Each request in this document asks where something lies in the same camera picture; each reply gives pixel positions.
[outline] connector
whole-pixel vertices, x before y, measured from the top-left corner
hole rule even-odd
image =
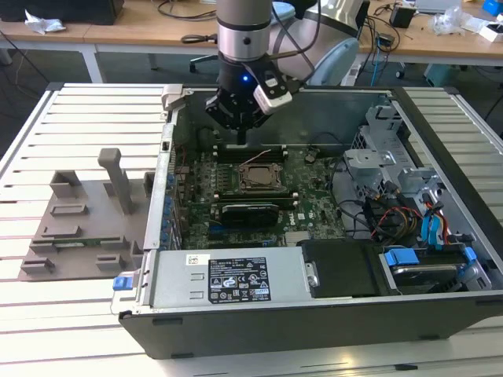
[[[399,187],[392,181],[385,181],[384,188],[386,189],[386,192],[389,192],[390,194],[393,195],[400,193]]]
[[[363,189],[363,192],[365,193],[366,198],[369,198],[372,200],[378,200],[381,197],[381,195],[373,188],[365,187]]]

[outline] blue release tab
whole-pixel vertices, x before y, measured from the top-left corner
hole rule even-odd
[[[468,263],[472,263],[477,260],[477,254],[475,254],[475,251],[471,247],[464,248],[464,255],[466,255]]]
[[[129,291],[133,289],[133,277],[118,276],[114,278],[112,287],[114,291]]]
[[[387,265],[418,265],[419,259],[417,259],[416,251],[414,249],[402,248],[402,249],[391,249],[384,253]]]
[[[428,244],[436,246],[437,242],[437,232],[440,228],[440,218],[438,216],[433,217],[433,221],[431,222],[430,233],[428,234]]]
[[[423,223],[421,224],[421,239],[423,241],[428,240],[428,230],[430,227],[430,220],[431,220],[430,216],[424,216],[423,218]]]

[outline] metal bracket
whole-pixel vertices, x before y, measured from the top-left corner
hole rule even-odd
[[[161,101],[163,103],[163,109],[165,111],[172,111],[185,102],[185,92],[183,84],[167,84],[163,88],[163,93],[161,94]]]

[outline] power supply label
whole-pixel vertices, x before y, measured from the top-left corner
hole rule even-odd
[[[212,304],[270,301],[266,259],[210,259],[208,299]]]

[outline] wooden desk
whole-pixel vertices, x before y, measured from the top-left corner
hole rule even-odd
[[[389,2],[372,1],[369,9],[369,15],[373,15],[374,10],[383,4]],[[489,13],[481,10],[482,2],[468,2],[463,4],[463,9],[473,16],[493,20]],[[379,18],[389,21],[390,11],[383,12]],[[459,58],[481,58],[481,59],[503,59],[503,43],[490,43],[480,35],[465,31],[464,35],[435,35],[428,26],[431,16],[419,14],[416,15],[409,28],[397,29],[400,33],[400,45],[392,53],[392,56],[411,56],[411,57],[447,57],[449,59]],[[387,33],[395,36],[395,32],[387,25],[376,21],[378,32]],[[361,40],[361,53],[368,53],[370,50],[370,32],[364,27]]]
[[[180,38],[187,34],[211,35],[217,32],[214,20],[188,22],[163,16],[150,0],[126,0],[123,11],[113,25],[93,25],[84,35],[86,43],[120,43],[134,45],[181,46]],[[164,6],[168,11],[169,4]],[[172,12],[191,16],[215,10],[214,5],[198,2],[177,2]],[[198,44],[199,47],[214,44]]]
[[[84,42],[84,35],[91,27],[90,24],[65,23],[66,30],[47,33],[45,35],[35,33],[24,22],[0,21],[0,30],[12,41],[31,42]]]
[[[374,0],[370,14],[386,0]],[[488,17],[481,10],[482,2],[469,2],[464,9],[475,15]],[[198,0],[175,4],[173,12],[188,16],[207,12],[215,7],[201,5]],[[380,18],[388,20],[390,12]],[[435,36],[428,28],[430,16],[415,16],[408,29],[399,29],[400,46],[388,58],[389,61],[426,64],[459,65],[501,65],[503,44],[489,43],[486,39],[466,31],[461,35]],[[155,66],[157,53],[207,55],[216,52],[216,45],[199,43],[182,45],[180,38],[187,34],[209,35],[216,32],[216,23],[211,21],[187,22],[171,19],[157,12],[150,0],[125,0],[124,8],[116,24],[111,26],[89,24],[67,24],[68,30],[39,35],[30,31],[23,23],[0,23],[0,28],[21,49],[54,49],[79,51],[86,62],[93,82],[104,82],[105,76],[100,68],[99,53],[148,53],[151,65]],[[393,35],[394,32],[384,23],[376,22],[377,30]],[[363,61],[370,50],[370,37],[367,27],[361,36],[361,50],[357,57]],[[9,48],[7,41],[0,39],[0,48]]]

